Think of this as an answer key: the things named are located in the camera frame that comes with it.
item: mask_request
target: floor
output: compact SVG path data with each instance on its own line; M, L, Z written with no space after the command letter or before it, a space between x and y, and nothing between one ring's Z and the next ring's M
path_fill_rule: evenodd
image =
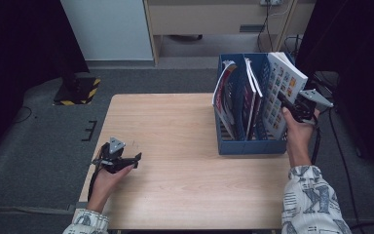
M291 37L282 49L296 55L296 44L300 40L296 43ZM148 87L140 84L151 86L149 92L212 92L219 54L253 52L259 52L257 34L204 35L201 40L196 36L167 36L157 66L92 67L92 74L103 80L91 105L52 106L60 80L31 89L25 96L30 109L23 108L18 116L27 121L14 125L0 146L0 207L39 207L43 214L0 210L0 233L59 233L66 227L71 211L65 204L73 206L78 199L82 185L76 181L82 181L88 168L81 162L88 161L96 144L94 140L82 142L87 136L82 130L90 127L89 120L97 120L96 139L112 94L146 92ZM329 71L319 75L337 79L337 74ZM166 83L156 84L146 76ZM322 137L317 165L337 191L345 221L354 225L358 216L361 222L374 223L372 160L356 156L355 144L337 113L324 111L319 120ZM362 233L374 233L374 225L363 228Z

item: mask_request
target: left hand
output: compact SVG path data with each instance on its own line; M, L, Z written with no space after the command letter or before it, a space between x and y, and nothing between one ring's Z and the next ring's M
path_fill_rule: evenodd
M106 170L101 169L93 184L93 194L87 204L87 210L101 214L115 186L132 170L132 168L133 165L127 166L115 174L110 174Z

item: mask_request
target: yellow and black tape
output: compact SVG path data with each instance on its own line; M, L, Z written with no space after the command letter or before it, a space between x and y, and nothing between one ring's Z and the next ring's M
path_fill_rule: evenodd
M96 93L96 90L98 89L98 85L101 79L94 79L93 84L88 92L88 95L85 99L62 99L58 101L54 101L55 105L74 105L74 104L89 104Z

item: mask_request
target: wooden table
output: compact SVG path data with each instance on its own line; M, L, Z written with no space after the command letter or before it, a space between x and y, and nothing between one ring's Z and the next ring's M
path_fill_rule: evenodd
M94 151L110 137L142 152L104 214L109 229L281 228L284 155L220 156L212 94L116 95ZM80 202L87 202L91 166Z

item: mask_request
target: right hand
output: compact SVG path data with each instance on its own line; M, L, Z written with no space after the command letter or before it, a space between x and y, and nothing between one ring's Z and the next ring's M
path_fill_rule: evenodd
M284 120L287 123L287 154L290 157L290 166L312 165L309 158L309 141L311 140L314 126L311 124L299 123L294 120L290 111L282 109Z

